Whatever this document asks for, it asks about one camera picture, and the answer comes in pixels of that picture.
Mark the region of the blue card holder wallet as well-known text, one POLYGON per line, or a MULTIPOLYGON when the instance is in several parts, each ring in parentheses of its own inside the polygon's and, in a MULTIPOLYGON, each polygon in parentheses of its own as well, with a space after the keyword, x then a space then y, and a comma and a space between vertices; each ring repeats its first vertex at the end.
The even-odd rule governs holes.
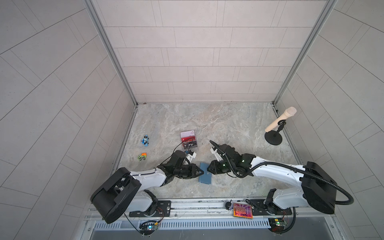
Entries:
POLYGON ((204 174, 199 176, 199 183, 210 185, 212 183, 212 174, 208 171, 208 163, 200 163, 200 169, 204 171, 204 174))

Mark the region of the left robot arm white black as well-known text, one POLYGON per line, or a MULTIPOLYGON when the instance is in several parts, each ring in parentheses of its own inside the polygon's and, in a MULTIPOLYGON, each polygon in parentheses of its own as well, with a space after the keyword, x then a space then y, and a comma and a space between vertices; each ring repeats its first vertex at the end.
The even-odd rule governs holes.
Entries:
POLYGON ((202 176, 204 171, 191 159, 196 153, 177 150, 153 170, 130 172, 119 168, 95 192, 90 201, 102 219, 111 224, 126 212, 142 212, 147 216, 155 213, 158 199, 149 188, 162 187, 174 178, 194 179, 202 176))

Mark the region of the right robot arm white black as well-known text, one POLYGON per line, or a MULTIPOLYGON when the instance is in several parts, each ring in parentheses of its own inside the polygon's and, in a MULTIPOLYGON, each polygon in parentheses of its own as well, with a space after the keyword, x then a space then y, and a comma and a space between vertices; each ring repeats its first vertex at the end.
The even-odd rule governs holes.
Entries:
POLYGON ((332 215, 336 205, 354 203, 350 193, 341 188, 318 164, 287 165, 265 160, 253 154, 236 152, 235 148, 211 141, 211 153, 216 159, 207 170, 213 175, 233 173, 236 178, 265 177, 286 183, 289 189, 271 189, 261 208, 272 215, 296 207, 311 207, 332 215))

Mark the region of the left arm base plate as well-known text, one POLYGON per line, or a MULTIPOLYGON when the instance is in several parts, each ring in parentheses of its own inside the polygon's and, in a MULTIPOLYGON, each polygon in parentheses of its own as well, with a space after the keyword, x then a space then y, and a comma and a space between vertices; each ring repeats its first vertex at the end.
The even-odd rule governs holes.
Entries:
POLYGON ((171 201, 158 201, 156 205, 152 203, 149 209, 145 212, 135 211, 130 212, 130 218, 160 218, 169 217, 171 210, 171 201))

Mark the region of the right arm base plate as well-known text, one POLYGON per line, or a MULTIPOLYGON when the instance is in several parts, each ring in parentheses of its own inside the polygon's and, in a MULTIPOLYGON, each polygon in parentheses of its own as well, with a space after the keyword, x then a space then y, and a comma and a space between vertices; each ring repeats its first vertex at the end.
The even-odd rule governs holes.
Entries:
POLYGON ((246 199, 246 203, 251 206, 253 216, 289 216, 293 214, 291 208, 283 210, 273 203, 267 205, 264 199, 246 199))

